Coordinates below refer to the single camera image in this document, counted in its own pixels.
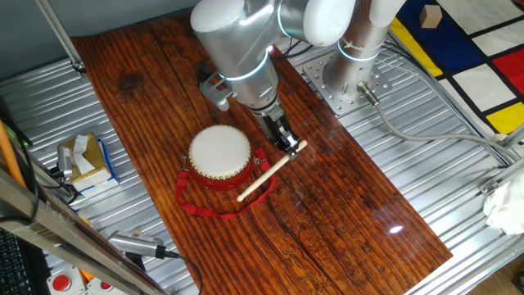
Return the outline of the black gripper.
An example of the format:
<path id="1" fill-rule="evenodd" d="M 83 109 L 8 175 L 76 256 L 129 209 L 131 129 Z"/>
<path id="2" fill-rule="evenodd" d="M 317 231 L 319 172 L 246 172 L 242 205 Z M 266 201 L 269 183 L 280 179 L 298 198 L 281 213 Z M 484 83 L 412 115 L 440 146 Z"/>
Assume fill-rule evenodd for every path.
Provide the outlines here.
<path id="1" fill-rule="evenodd" d="M 289 151 L 287 158 L 293 160 L 304 148 L 304 141 L 296 144 L 296 135 L 288 130 L 288 122 L 284 110 L 281 107 L 273 107 L 256 112 L 256 118 L 260 128 L 270 140 L 277 140 L 276 145 L 282 151 Z"/>

